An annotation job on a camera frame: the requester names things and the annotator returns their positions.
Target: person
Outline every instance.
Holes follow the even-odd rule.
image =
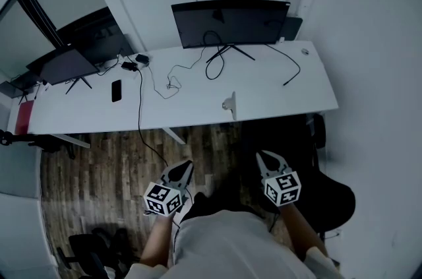
[[[343,278],[324,243],[294,204],[280,208],[295,253],[274,240],[249,206],[224,191],[210,198],[198,193],[175,238],[167,268],[173,216],[157,216],[127,279]]]

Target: white shirt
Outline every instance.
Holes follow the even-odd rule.
[[[220,211],[183,222],[175,242],[174,266],[134,264],[126,279],[342,278],[316,247],[302,263],[248,212]]]

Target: sleeve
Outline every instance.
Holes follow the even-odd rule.
[[[167,272],[167,268],[162,265],[149,267],[143,264],[133,264],[126,279],[158,279]]]
[[[306,252],[303,263],[318,279],[344,279],[331,259],[325,257],[317,247],[311,247]]]

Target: wooden floor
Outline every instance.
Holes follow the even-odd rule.
[[[194,176],[189,189],[195,195],[209,195],[213,188],[239,166],[240,124],[207,125],[182,129],[185,146],[176,143],[162,130],[143,131],[145,141],[164,156],[168,164],[190,159]],[[71,256],[69,236],[90,233],[103,227],[109,233],[127,228],[137,255],[142,251],[154,218],[143,216],[143,196],[150,181],[159,178],[165,165],[140,140],[137,131],[90,134],[91,149],[75,147],[70,160],[66,150],[42,156],[42,207],[46,233],[53,254],[61,247]],[[266,217],[243,187],[241,200]],[[288,241],[282,221],[272,232],[279,242]],[[78,266],[67,270],[57,257],[62,278],[79,278]]]

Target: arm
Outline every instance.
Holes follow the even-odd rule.
[[[157,216],[144,251],[140,256],[141,264],[151,267],[155,267],[156,265],[167,267],[173,216],[173,214],[169,217]]]
[[[305,260],[306,252],[314,246],[326,257],[328,256],[324,243],[294,204],[280,207],[280,214],[299,259]]]

